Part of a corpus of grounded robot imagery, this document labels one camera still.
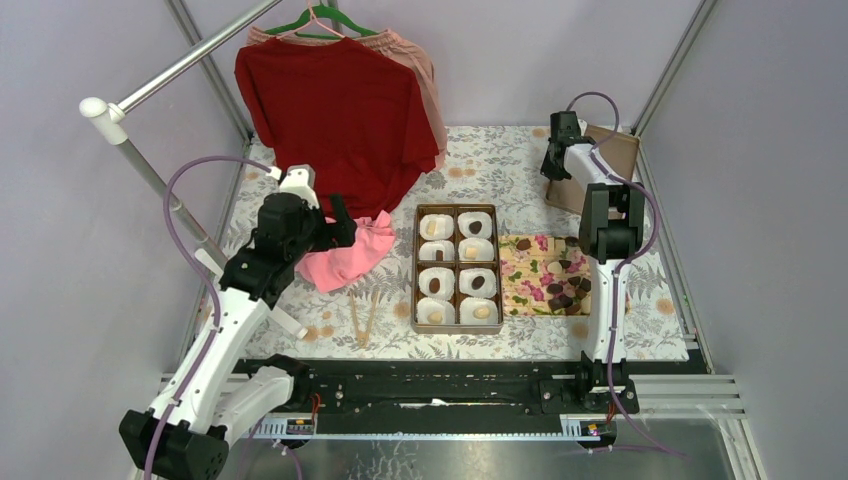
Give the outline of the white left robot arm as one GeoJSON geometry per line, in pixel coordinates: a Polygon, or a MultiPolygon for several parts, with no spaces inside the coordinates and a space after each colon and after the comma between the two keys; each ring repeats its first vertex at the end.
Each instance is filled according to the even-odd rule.
{"type": "Polygon", "coordinates": [[[341,196],[328,221],[308,165],[268,167],[278,183],[265,197],[248,242],[229,258],[210,287],[207,321],[172,379],[144,412],[129,410],[119,434],[144,478],[215,479],[231,446],[277,407],[296,411],[309,401],[306,367],[275,355],[242,386],[222,393],[247,341],[270,317],[308,253],[350,247],[356,224],[341,196]]]}

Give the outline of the gold chocolate box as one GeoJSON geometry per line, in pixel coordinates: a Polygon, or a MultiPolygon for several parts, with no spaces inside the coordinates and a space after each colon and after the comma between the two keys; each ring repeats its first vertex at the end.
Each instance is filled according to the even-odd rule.
{"type": "Polygon", "coordinates": [[[496,208],[420,204],[415,221],[413,330],[498,334],[504,320],[496,208]]]}

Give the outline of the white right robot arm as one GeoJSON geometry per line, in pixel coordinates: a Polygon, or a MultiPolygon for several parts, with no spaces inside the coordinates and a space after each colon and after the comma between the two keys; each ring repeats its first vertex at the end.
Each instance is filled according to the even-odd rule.
{"type": "Polygon", "coordinates": [[[550,115],[541,174],[574,180],[584,189],[578,246],[588,258],[591,307],[573,396],[583,410],[616,407],[627,398],[626,348],[619,333],[626,310],[626,281],[642,246],[645,195],[617,175],[595,141],[582,134],[574,111],[550,115]]]}

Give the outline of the pink cloth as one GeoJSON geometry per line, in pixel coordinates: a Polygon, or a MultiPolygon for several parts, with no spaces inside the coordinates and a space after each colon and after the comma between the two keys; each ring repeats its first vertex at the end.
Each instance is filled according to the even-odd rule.
{"type": "Polygon", "coordinates": [[[354,284],[373,270],[395,244],[396,233],[388,212],[381,211],[374,218],[362,217],[355,222],[352,247],[309,253],[295,267],[321,293],[354,284]]]}

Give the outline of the floral chocolate tray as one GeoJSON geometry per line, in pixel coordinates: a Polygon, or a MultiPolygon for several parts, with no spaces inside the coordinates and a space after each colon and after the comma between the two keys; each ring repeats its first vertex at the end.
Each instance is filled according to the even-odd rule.
{"type": "Polygon", "coordinates": [[[586,316],[588,257],[576,238],[504,235],[498,240],[503,306],[509,316],[586,316]]]}

